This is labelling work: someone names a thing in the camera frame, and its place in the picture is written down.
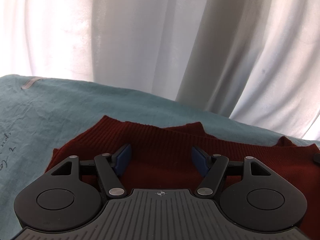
curtain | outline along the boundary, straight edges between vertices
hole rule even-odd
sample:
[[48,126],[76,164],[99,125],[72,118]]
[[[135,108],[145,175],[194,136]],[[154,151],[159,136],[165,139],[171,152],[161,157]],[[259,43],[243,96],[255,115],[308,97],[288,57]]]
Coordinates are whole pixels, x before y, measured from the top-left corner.
[[0,76],[141,90],[320,140],[320,0],[0,0]]

gray ribbed plate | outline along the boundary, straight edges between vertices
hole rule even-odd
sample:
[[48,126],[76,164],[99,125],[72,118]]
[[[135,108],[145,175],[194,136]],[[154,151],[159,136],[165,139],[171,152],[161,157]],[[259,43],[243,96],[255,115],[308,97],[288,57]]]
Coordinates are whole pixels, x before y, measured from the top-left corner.
[[297,228],[277,234],[247,231],[229,222],[212,200],[187,189],[135,189],[110,200],[101,215],[67,233],[39,233],[29,228],[16,240],[307,240]]

crosshair symbol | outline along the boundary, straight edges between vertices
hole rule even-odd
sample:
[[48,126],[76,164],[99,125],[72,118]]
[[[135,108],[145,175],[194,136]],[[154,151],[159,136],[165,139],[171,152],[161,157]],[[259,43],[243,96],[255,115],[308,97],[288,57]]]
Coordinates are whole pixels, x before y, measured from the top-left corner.
[[156,194],[158,194],[160,197],[162,197],[164,194],[167,194],[167,193],[165,193],[165,192],[163,192],[163,191],[159,191],[159,192],[157,192]]

folded clothing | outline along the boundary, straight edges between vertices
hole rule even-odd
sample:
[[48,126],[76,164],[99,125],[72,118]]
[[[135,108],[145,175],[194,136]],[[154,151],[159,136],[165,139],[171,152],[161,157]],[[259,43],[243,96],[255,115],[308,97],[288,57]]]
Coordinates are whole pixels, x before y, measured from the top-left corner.
[[[254,156],[305,195],[308,209],[300,229],[311,239],[320,239],[317,219],[320,166],[313,162],[313,155],[320,150],[315,144],[297,147],[281,137],[272,147],[249,145],[208,135],[200,122],[158,128],[104,116],[92,128],[55,149],[47,170],[70,155],[91,160],[102,153],[114,153],[125,143],[131,144],[132,160],[120,181],[128,192],[132,188],[190,188],[194,191],[202,177],[191,161],[193,146],[199,146],[209,155],[224,155],[232,161]],[[227,183],[236,181],[237,178],[231,177]]]

metal screw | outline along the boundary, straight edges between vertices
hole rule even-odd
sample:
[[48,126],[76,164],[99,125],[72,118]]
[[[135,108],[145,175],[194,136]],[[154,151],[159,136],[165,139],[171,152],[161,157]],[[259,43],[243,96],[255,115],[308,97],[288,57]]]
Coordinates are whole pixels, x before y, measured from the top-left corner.
[[212,189],[208,187],[201,187],[200,189],[197,190],[198,194],[203,195],[203,196],[208,196],[213,193]]
[[109,194],[113,196],[120,196],[124,193],[124,189],[119,187],[114,187],[111,190],[109,190]]

